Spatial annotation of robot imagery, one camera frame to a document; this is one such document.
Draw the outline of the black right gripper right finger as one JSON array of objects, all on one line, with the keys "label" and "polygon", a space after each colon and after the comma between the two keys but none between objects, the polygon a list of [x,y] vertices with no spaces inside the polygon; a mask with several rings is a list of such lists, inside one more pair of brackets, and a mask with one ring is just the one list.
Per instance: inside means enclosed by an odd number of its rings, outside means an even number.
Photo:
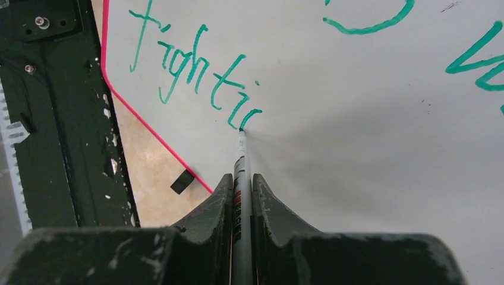
[{"label": "black right gripper right finger", "polygon": [[451,250],[418,233],[326,233],[253,176],[259,284],[465,284]]}]

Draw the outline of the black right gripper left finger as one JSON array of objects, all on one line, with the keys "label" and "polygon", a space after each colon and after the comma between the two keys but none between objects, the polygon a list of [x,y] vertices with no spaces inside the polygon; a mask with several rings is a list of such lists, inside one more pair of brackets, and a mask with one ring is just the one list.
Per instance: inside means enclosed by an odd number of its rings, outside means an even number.
[{"label": "black right gripper left finger", "polygon": [[233,178],[167,227],[42,228],[16,247],[2,284],[228,284]]}]

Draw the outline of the green capped whiteboard marker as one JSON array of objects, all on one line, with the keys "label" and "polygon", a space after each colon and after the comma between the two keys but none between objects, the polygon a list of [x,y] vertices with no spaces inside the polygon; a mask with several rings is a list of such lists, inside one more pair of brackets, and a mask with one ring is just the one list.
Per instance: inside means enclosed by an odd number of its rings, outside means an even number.
[{"label": "green capped whiteboard marker", "polygon": [[232,229],[232,284],[253,284],[251,240],[251,180],[245,131],[238,133],[238,160],[234,168],[234,209]]}]

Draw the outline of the pink framed whiteboard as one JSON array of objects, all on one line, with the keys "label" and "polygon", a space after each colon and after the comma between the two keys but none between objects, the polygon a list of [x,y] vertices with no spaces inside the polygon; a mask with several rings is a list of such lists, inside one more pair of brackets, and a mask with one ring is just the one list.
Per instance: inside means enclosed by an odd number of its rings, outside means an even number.
[{"label": "pink framed whiteboard", "polygon": [[238,157],[327,232],[503,283],[502,1],[105,1],[113,93],[211,191]]}]

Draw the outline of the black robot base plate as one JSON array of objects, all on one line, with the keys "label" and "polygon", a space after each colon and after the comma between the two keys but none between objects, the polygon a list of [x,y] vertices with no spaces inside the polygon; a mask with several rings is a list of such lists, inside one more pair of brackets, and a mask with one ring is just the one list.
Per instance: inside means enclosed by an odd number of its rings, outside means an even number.
[{"label": "black robot base plate", "polygon": [[4,1],[1,83],[33,228],[139,226],[90,1]]}]

